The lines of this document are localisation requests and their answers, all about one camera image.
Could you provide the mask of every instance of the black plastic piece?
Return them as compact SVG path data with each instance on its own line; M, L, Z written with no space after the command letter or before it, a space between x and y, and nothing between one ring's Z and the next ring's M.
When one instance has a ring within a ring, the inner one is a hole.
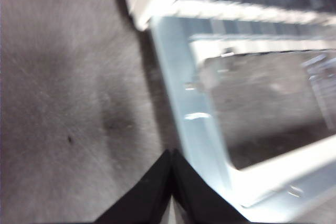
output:
M172 154L165 151L140 181L92 224L159 224L171 195L191 223L251 223L174 150Z

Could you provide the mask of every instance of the black object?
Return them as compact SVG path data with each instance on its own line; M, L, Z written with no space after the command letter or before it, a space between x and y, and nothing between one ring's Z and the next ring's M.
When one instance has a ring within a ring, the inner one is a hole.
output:
M192 223L251 223L213 191L174 150L172 154L165 151L128 193L91 224L160 223L171 195Z

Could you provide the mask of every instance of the gray carpet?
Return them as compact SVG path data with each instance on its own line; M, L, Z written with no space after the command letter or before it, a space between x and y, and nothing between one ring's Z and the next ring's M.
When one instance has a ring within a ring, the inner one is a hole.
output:
M174 145L150 40L124 0L1 12L2 224L94 220Z

